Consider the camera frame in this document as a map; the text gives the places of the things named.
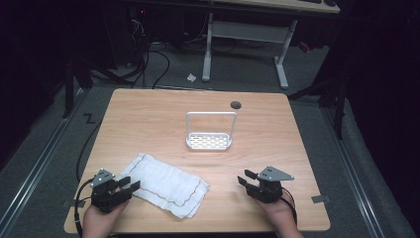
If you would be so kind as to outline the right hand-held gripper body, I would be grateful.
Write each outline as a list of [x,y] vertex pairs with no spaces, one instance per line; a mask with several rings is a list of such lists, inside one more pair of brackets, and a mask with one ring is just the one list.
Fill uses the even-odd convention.
[[263,203],[274,203],[281,199],[283,194],[283,180],[294,180],[294,176],[275,167],[267,166],[258,174],[258,185],[251,184],[246,188],[247,195]]

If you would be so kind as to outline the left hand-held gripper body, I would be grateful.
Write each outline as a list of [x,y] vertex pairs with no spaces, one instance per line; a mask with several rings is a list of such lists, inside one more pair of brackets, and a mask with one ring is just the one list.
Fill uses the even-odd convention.
[[129,184],[118,187],[115,175],[105,169],[100,169],[90,183],[92,188],[91,204],[104,213],[110,213],[116,206],[132,198]]

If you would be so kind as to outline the person's right hand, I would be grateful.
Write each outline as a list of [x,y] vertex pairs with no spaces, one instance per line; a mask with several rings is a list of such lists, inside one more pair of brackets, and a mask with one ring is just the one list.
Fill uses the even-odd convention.
[[281,199],[277,202],[263,203],[257,200],[256,204],[266,214],[268,220],[277,231],[285,232],[297,228],[292,209],[290,208],[290,206],[294,205],[294,202],[289,193],[284,192]]

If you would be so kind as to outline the person's left hand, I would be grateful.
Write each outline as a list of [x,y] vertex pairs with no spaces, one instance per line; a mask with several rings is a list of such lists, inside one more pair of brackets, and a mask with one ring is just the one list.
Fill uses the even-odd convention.
[[128,206],[129,201],[116,206],[110,213],[104,213],[94,205],[90,205],[83,216],[83,231],[110,232],[118,221],[120,215]]

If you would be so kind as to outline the white cloth with red stitching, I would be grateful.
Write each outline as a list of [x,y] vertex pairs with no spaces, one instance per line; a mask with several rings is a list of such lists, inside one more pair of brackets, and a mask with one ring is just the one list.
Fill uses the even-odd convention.
[[192,218],[204,200],[210,185],[202,178],[155,159],[139,154],[118,175],[139,181],[134,196],[142,198],[178,218]]

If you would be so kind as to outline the black metal stand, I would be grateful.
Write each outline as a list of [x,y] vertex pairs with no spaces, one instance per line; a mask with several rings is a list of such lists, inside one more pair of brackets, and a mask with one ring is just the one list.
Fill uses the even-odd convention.
[[88,60],[79,57],[70,57],[65,66],[64,79],[64,113],[68,118],[74,106],[74,82],[77,81],[82,89],[90,89],[93,80],[90,76]]
[[342,126],[345,116],[345,98],[346,98],[347,82],[344,79],[328,79],[322,82],[315,83],[300,91],[288,95],[289,100],[296,100],[304,95],[314,94],[319,92],[320,98],[318,104],[320,107],[335,107],[335,116],[333,120],[333,128],[336,136],[342,140]]

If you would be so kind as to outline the dark computer tower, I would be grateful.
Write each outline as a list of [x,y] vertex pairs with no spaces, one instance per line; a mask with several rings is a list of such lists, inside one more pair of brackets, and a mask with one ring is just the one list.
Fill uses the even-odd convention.
[[140,64],[148,46],[148,16],[145,8],[129,7],[129,32],[134,45],[134,60]]

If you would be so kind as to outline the metal floor rail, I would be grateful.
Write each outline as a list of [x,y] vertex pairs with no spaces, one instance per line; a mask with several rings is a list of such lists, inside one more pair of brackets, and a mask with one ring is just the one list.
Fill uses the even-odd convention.
[[50,164],[57,145],[89,89],[77,89],[74,105],[64,111],[64,93],[35,123],[0,173],[0,238],[6,238]]
[[325,108],[321,108],[320,111],[324,120],[329,126],[329,131],[332,134],[334,142],[339,150],[340,159],[348,179],[348,184],[352,190],[359,211],[366,224],[370,238],[385,238],[383,230],[371,205],[370,199],[368,198],[365,188],[363,187],[358,173],[353,165],[346,145],[344,141],[338,137],[335,131],[333,113],[330,109]]

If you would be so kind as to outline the desk with white metal frame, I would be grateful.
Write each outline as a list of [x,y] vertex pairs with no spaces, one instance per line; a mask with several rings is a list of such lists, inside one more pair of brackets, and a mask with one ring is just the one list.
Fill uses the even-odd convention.
[[[329,16],[339,14],[341,9],[334,0],[201,0],[206,7],[238,6],[262,7],[264,10],[281,10],[285,13],[320,14]],[[277,78],[282,89],[288,88],[283,61],[295,32],[297,18],[292,17],[284,27],[265,26],[252,23],[239,23],[226,20],[215,20],[214,14],[207,15],[206,51],[204,55],[202,80],[211,78],[212,41],[214,38],[245,40],[281,44],[279,54],[273,58]]]

